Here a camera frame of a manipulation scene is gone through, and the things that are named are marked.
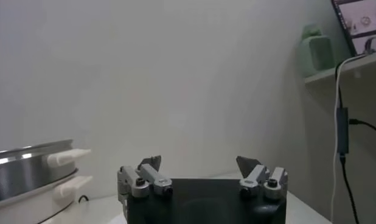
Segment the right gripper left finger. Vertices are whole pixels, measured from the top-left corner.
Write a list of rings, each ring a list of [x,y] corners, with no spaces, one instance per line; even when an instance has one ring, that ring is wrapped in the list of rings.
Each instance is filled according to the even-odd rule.
[[[147,198],[150,193],[170,198],[173,195],[173,184],[170,178],[159,173],[162,156],[144,158],[139,165],[121,166],[117,171],[118,201],[124,211],[128,210],[128,198]]]

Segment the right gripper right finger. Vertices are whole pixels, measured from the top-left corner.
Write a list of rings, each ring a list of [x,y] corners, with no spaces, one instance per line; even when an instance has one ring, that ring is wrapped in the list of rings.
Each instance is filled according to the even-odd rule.
[[[288,172],[283,167],[275,167],[271,172],[257,159],[243,156],[236,157],[236,162],[243,177],[239,181],[242,198],[263,194],[265,199],[277,201],[287,197]]]

